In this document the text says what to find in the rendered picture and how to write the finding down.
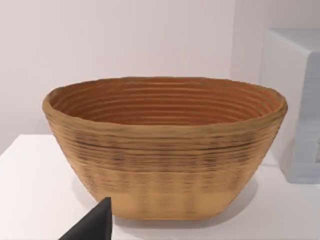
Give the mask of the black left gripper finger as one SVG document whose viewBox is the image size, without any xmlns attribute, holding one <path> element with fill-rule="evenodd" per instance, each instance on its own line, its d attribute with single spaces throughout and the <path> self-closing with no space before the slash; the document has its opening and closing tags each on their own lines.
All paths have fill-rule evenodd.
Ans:
<svg viewBox="0 0 320 240">
<path fill-rule="evenodd" d="M 58 240 L 112 240 L 112 201 L 105 197 Z"/>
</svg>

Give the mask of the brown woven basket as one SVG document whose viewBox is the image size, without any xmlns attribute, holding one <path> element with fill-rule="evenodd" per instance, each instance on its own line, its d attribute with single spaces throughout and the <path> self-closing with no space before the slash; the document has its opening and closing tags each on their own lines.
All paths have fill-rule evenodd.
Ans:
<svg viewBox="0 0 320 240">
<path fill-rule="evenodd" d="M 53 89 L 42 103 L 79 181 L 115 216 L 201 220 L 224 212 L 288 111 L 272 88 L 207 77 L 120 77 Z"/>
</svg>

